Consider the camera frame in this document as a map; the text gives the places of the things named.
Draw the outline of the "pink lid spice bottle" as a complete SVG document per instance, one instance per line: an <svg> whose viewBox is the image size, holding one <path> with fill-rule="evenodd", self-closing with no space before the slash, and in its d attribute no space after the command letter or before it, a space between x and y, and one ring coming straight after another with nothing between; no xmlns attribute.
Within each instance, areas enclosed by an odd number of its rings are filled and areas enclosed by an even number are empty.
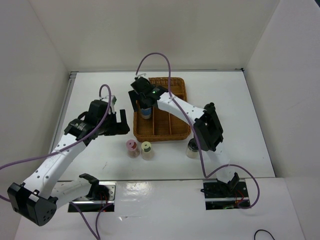
<svg viewBox="0 0 320 240"><path fill-rule="evenodd" d="M130 158L136 158L140 155L140 150L139 150L138 144L135 140L129 139L126 142L126 148L127 148L127 155Z"/></svg>

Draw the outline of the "yellow lid spice bottle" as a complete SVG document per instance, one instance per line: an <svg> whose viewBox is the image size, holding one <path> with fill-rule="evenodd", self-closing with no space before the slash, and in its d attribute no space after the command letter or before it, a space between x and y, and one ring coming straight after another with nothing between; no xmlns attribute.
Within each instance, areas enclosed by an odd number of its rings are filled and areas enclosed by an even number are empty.
<svg viewBox="0 0 320 240"><path fill-rule="evenodd" d="M154 150L150 142L144 141L141 144L141 157L146 161L151 160L154 157Z"/></svg>

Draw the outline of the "black lid spice jar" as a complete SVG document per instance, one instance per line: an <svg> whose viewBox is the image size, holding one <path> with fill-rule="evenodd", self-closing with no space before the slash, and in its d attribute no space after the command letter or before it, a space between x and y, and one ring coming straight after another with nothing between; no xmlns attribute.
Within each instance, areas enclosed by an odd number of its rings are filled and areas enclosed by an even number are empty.
<svg viewBox="0 0 320 240"><path fill-rule="evenodd" d="M196 159L199 155L199 148L194 138L190 139L186 147L186 156L190 159Z"/></svg>

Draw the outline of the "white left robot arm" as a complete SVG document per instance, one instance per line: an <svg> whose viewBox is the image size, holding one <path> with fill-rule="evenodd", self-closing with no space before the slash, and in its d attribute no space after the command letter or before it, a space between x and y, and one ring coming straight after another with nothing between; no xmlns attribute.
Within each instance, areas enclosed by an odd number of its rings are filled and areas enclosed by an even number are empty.
<svg viewBox="0 0 320 240"><path fill-rule="evenodd" d="M67 183L57 182L91 141L99 136L126 135L129 131L125 109L117 113L113 104L92 101L87 111L67 125L52 155L21 184L10 185L7 193L13 210L41 227L53 218L58 208L77 198L107 201L109 188L88 173Z"/></svg>

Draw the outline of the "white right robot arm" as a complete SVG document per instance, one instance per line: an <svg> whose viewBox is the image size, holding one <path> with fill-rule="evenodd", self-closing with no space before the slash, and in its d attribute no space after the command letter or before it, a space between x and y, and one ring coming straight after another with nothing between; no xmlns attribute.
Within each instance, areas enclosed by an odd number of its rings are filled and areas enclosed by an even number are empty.
<svg viewBox="0 0 320 240"><path fill-rule="evenodd" d="M224 131L215 104L210 102L205 108L196 107L174 95L170 86L156 86L142 76L136 76L131 87L129 96L135 112L138 111L138 101L144 107L167 112L190 126L203 176L208 179L216 174L220 193L225 197L231 196L237 190L240 178L230 169L230 158L223 145Z"/></svg>

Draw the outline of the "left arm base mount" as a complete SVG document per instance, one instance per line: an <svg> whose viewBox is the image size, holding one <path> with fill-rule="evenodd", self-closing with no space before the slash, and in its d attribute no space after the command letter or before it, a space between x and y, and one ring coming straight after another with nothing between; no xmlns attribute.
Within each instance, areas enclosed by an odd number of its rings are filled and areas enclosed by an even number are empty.
<svg viewBox="0 0 320 240"><path fill-rule="evenodd" d="M99 184L103 190L93 199L81 196L72 202L83 213L98 213L106 205L107 207L102 212L114 212L117 183L115 181L101 181Z"/></svg>

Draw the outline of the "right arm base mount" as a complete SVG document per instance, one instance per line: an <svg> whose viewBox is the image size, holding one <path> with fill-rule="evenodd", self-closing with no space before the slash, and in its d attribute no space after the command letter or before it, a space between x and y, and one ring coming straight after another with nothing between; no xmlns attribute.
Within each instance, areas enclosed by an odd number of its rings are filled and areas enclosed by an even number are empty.
<svg viewBox="0 0 320 240"><path fill-rule="evenodd" d="M240 180L231 192L223 189L223 185L216 180L204 181L200 191L204 195L207 211L232 210L238 209L239 206L246 208L251 205L247 185L244 180Z"/></svg>

